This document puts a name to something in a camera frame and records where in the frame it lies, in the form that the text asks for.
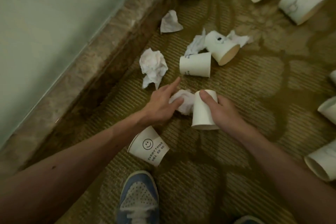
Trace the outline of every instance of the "shoelace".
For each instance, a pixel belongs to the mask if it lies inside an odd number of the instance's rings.
[[[127,218],[132,220],[132,224],[148,224],[147,218],[150,215],[150,211],[154,209],[155,206],[148,207],[146,210],[143,208],[134,209],[131,213],[127,214]]]

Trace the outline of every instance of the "wall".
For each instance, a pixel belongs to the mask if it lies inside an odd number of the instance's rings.
[[[0,146],[123,2],[0,0]]]

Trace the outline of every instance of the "crumpled paper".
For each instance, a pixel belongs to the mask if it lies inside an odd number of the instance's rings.
[[[196,35],[191,42],[191,44],[188,45],[187,50],[184,53],[184,56],[194,55],[198,54],[201,50],[203,50],[204,47],[204,41],[205,41],[205,28],[203,28],[202,35]]]
[[[165,58],[160,51],[153,52],[151,48],[145,50],[139,61],[141,71],[146,76],[142,82],[142,88],[145,89],[150,83],[155,83],[155,88],[158,89],[168,70]]]
[[[171,33],[177,32],[183,29],[183,26],[179,24],[177,15],[174,10],[170,10],[161,20],[160,32]]]
[[[240,48],[243,47],[245,44],[250,44],[253,42],[253,37],[247,35],[244,36],[236,35],[236,32],[234,30],[232,30],[229,33],[229,35],[227,35],[227,38],[230,39],[235,44],[239,44]]]
[[[179,97],[183,97],[184,102],[177,110],[183,115],[190,115],[194,109],[195,94],[192,94],[190,90],[179,90],[170,98],[169,103]]]

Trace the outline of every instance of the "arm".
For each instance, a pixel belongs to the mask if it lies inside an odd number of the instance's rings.
[[[300,223],[335,223],[334,189],[302,168],[291,156],[247,124],[229,99],[218,96],[218,104],[205,91],[200,96],[210,107],[214,122],[254,156]]]
[[[36,163],[0,185],[1,223],[53,223],[81,196],[114,156],[146,127],[171,118],[183,103],[169,98],[178,78],[150,102],[97,135]]]

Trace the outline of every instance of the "hand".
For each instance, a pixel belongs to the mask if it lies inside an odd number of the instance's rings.
[[[232,137],[237,137],[237,133],[247,127],[234,103],[228,98],[217,95],[217,103],[205,90],[201,90],[199,96],[209,106],[215,124]]]
[[[172,84],[165,85],[152,93],[150,101],[142,109],[149,125],[169,120],[175,110],[183,104],[183,98],[175,99],[171,104],[168,103],[180,81],[181,78],[178,77]]]

